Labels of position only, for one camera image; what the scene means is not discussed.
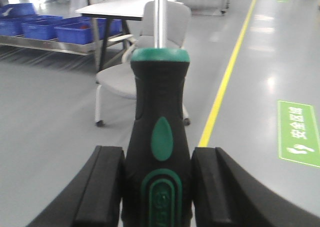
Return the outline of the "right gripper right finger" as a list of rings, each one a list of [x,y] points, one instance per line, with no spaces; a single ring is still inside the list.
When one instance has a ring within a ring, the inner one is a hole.
[[[195,148],[191,162],[198,227],[320,225],[318,216],[271,191],[220,147]]]

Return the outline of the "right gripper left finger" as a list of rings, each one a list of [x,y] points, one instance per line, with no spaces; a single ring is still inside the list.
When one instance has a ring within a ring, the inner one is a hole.
[[[30,227],[116,227],[121,201],[121,147],[95,147],[82,169]]]

